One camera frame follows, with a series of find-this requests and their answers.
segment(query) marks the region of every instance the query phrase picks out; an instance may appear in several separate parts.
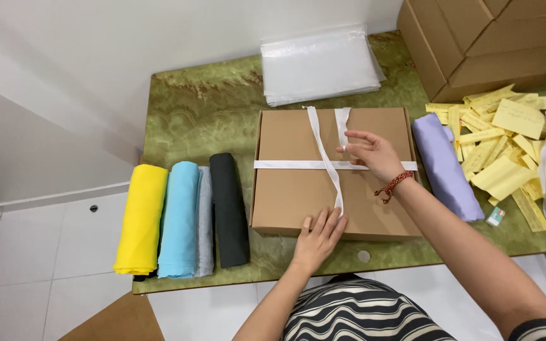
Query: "red braided bracelet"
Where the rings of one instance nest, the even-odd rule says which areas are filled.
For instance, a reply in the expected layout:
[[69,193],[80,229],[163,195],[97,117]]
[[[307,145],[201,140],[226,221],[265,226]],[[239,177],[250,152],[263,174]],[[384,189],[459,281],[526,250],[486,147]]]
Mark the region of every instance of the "red braided bracelet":
[[395,179],[391,180],[391,182],[387,185],[387,187],[379,189],[376,192],[374,192],[374,195],[378,196],[380,193],[385,191],[385,193],[389,196],[389,198],[383,199],[383,203],[385,205],[389,204],[389,201],[391,200],[391,197],[393,196],[393,194],[391,193],[391,190],[393,189],[393,187],[395,187],[400,181],[402,181],[403,179],[406,179],[409,176],[414,176],[414,172],[412,170],[411,171],[406,170],[404,173],[401,173]]

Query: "hand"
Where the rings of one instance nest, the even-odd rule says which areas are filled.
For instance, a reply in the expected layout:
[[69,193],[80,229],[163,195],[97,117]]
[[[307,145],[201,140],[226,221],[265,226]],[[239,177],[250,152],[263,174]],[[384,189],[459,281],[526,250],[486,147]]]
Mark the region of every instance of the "hand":
[[[360,138],[360,143],[349,143],[346,149],[357,160],[353,165],[366,166],[382,182],[389,183],[406,170],[402,166],[397,153],[391,143],[384,138],[370,132],[349,130],[345,136]],[[336,149],[338,153],[343,152],[342,147]]]
[[338,219],[340,207],[335,208],[330,217],[328,217],[329,211],[330,208],[326,207],[319,213],[319,218],[311,232],[309,232],[309,228],[313,222],[313,216],[308,216],[296,242],[294,258],[290,265],[300,267],[309,276],[317,271],[323,261],[332,253],[347,225],[346,215]]

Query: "striped shirt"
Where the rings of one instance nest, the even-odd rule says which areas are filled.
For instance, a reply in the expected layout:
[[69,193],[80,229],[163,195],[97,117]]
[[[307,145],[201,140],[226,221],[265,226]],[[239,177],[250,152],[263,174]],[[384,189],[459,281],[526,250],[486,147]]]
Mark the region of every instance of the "striped shirt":
[[[454,340],[416,303],[383,283],[352,279],[301,293],[283,341]],[[546,319],[528,321],[509,341],[546,341]]]

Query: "tabletop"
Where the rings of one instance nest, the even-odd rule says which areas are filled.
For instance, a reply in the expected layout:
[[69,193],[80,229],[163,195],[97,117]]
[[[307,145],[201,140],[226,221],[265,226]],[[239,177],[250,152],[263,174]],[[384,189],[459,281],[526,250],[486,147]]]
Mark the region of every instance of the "tabletop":
[[[237,162],[246,212],[249,213],[261,110],[301,109],[303,105],[318,109],[405,107],[410,120],[426,115],[425,103],[429,100],[401,33],[369,35],[368,40],[387,80],[381,82],[379,91],[359,95],[270,108],[263,96],[260,55],[152,75],[143,163],[169,170],[179,161],[208,166],[211,155],[230,152]],[[425,174],[419,157],[417,161],[419,172]],[[423,176],[422,180],[429,188],[427,178]],[[488,203],[489,194],[477,188],[473,190],[487,216],[493,209]],[[484,221],[470,225],[508,255],[546,252],[546,231],[533,233],[512,197],[502,201],[499,207],[506,211],[500,226],[492,228]],[[132,292],[144,294],[279,279],[292,259],[296,238],[261,236],[252,228],[249,228],[249,238],[249,264],[221,269],[217,260],[213,275],[175,280],[151,278],[133,282]],[[371,255],[366,263],[357,258],[362,250]],[[423,238],[397,243],[341,240],[315,275],[439,263],[442,260]]]

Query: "woman's left hand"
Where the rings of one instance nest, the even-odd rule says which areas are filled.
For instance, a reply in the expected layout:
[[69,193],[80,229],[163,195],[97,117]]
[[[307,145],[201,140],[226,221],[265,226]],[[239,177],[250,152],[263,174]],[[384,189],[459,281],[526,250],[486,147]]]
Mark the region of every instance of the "woman's left hand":
[[319,218],[311,231],[309,229],[313,217],[308,216],[305,219],[290,266],[300,267],[302,271],[312,275],[332,253],[345,230],[347,216],[338,218],[340,207],[332,210],[330,217],[328,217],[329,211],[330,208],[326,207],[319,213]]

